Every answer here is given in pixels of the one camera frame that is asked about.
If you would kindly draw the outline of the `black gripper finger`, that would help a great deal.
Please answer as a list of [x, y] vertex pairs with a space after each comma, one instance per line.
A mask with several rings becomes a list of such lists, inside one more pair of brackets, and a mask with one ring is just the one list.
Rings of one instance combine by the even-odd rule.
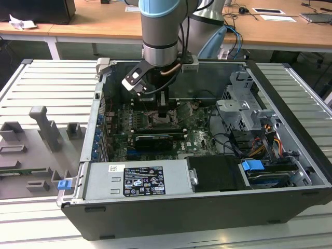
[[169, 91], [162, 90], [157, 93], [158, 117], [166, 117], [169, 110]]

